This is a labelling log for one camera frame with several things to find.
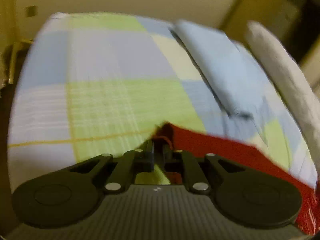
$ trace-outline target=gray gripper base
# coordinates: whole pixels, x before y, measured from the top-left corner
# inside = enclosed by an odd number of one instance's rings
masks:
[[[90,217],[58,229],[22,224],[8,240],[288,240],[303,236],[293,225],[252,229],[221,215],[211,200],[182,185],[131,185],[119,195],[107,195]]]

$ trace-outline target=folded blue blanket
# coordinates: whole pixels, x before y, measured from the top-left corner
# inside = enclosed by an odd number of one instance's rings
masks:
[[[255,115],[263,89],[252,71],[256,66],[245,60],[225,33],[184,20],[174,30],[225,109],[230,114]]]

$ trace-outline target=mattress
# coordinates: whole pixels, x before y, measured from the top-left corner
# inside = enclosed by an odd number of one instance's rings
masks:
[[[254,144],[316,186],[308,146],[272,84],[265,86],[257,118],[229,116],[171,30],[168,22],[113,13],[48,19],[23,66],[12,108],[12,191],[103,153],[121,156],[163,122]]]

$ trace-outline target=silver screw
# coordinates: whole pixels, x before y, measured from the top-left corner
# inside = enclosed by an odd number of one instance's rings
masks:
[[[197,183],[193,184],[192,187],[198,191],[205,191],[209,188],[209,185],[204,182],[197,182]]]
[[[121,189],[121,185],[119,183],[116,183],[116,182],[111,182],[111,183],[108,183],[105,188],[107,190],[110,190],[110,191],[116,191],[116,190],[119,190]]]

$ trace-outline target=red cloth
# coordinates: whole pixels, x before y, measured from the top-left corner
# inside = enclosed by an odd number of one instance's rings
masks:
[[[302,207],[296,225],[301,231],[309,235],[314,235],[320,231],[320,187],[317,187],[317,190],[314,191],[298,181],[273,164],[256,147],[195,133],[170,123],[164,124],[156,132],[154,139],[163,139],[169,143],[172,149],[189,151],[196,157],[204,157],[207,153],[214,153],[290,182],[297,187],[302,196]]]

